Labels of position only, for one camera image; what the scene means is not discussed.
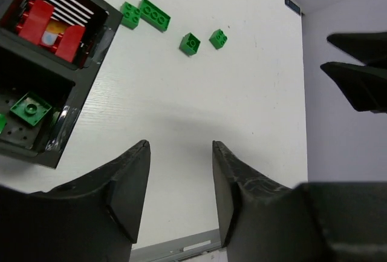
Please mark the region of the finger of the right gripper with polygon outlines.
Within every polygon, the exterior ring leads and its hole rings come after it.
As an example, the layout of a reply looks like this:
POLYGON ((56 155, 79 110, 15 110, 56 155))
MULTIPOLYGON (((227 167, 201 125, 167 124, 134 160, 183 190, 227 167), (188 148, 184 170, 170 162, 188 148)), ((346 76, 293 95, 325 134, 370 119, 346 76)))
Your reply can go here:
POLYGON ((359 112, 386 112, 386 70, 370 66, 327 62, 320 66, 359 112))
POLYGON ((333 33, 327 41, 365 65, 386 65, 386 32, 333 33))

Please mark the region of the green slope lego brick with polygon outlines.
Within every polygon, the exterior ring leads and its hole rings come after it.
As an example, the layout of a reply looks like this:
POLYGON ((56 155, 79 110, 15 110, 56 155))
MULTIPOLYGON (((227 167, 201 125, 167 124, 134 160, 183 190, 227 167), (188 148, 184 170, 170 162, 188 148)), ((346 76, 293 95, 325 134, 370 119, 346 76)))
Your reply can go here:
POLYGON ((4 130, 6 124, 7 124, 6 116, 4 114, 0 114, 0 134, 4 130))

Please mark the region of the red round lego piece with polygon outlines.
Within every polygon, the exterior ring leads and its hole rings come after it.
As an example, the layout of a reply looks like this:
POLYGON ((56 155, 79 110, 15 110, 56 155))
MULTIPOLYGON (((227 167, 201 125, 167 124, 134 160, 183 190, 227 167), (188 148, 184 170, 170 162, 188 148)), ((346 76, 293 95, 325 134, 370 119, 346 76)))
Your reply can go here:
POLYGON ((45 45, 47 47, 53 46, 58 36, 60 34, 64 34, 67 28, 68 24, 51 19, 41 37, 40 44, 45 45))

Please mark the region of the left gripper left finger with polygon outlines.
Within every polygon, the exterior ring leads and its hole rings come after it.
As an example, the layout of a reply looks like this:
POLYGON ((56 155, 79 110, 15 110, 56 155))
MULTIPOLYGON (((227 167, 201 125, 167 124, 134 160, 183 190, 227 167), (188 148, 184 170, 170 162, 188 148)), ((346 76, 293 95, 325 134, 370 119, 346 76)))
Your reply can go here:
POLYGON ((2 261, 128 261, 151 164, 141 140, 116 159, 48 192, 1 188, 2 261))

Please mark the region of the dark green lego brick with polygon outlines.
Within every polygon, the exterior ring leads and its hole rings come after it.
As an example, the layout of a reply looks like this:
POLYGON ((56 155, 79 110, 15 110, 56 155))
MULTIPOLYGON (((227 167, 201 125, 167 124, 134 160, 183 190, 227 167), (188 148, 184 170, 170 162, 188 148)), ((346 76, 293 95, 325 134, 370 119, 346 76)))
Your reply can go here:
POLYGON ((200 43, 201 41, 196 38, 192 33, 188 33, 182 38, 179 49, 186 56, 193 56, 197 54, 200 43))

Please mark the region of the red arched lego brick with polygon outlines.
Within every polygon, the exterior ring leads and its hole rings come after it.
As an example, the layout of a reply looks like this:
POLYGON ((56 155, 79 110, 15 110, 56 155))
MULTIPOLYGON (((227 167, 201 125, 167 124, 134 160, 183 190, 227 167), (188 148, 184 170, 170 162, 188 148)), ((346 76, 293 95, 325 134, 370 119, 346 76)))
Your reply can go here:
POLYGON ((54 6, 43 0, 29 0, 28 8, 22 14, 22 21, 16 26, 18 36, 39 45, 54 13, 54 6))

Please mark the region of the green square lego brick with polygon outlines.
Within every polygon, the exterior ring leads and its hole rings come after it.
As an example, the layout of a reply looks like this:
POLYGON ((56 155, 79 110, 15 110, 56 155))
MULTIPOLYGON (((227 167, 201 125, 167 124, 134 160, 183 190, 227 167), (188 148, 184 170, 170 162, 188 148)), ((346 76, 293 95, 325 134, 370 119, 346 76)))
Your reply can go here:
POLYGON ((127 28, 135 29, 138 26, 138 23, 141 18, 141 11, 136 6, 128 2, 124 2, 120 7, 120 12, 123 17, 121 20, 121 24, 127 28))

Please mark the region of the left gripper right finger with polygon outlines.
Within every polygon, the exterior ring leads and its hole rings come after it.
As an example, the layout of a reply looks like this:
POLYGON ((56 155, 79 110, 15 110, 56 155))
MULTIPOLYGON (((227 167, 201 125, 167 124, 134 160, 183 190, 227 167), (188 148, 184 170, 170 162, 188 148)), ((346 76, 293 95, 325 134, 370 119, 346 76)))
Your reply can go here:
POLYGON ((229 261, 385 261, 386 183, 288 188, 212 143, 221 246, 229 261))

